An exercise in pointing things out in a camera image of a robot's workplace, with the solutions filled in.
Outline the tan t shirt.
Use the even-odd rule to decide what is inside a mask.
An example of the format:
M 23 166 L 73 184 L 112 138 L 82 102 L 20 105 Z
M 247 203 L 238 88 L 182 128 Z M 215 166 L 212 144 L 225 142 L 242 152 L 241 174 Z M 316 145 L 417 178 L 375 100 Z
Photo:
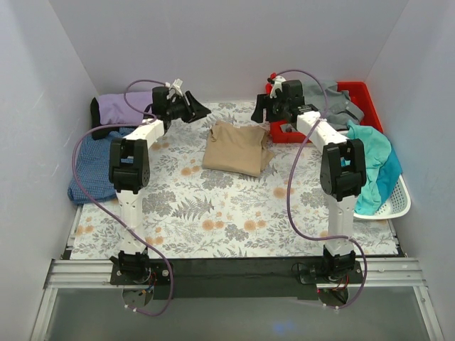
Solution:
M 258 177 L 274 158 L 267 148 L 268 136 L 260 126 L 217 121 L 208 134 L 203 167 Z

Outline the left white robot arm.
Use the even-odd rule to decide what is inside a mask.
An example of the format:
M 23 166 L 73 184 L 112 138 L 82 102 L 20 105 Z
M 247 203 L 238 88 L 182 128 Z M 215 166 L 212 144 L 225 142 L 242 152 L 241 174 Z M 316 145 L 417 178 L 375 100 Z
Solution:
M 109 150 L 109 181 L 116 191 L 120 220 L 126 225 L 120 252 L 112 260 L 120 274 L 135 283 L 144 283 L 152 275 L 142 207 L 144 188 L 150 180 L 149 149 L 173 120 L 192 123 L 211 113 L 191 92 L 170 85 L 153 88 L 144 108 L 139 126 L 124 138 L 114 139 Z

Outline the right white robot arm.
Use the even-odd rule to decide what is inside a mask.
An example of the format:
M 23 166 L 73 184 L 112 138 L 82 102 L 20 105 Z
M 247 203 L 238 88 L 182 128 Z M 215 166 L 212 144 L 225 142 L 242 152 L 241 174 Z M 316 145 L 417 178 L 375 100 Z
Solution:
M 322 238 L 323 255 L 298 267 L 302 282 L 337 281 L 355 268 L 353 213 L 365 185 L 363 142 L 337 132 L 314 107 L 305 103 L 299 80 L 274 75 L 269 89 L 257 96 L 251 119 L 257 123 L 284 120 L 321 152 L 320 184 L 328 200 L 328 235 Z

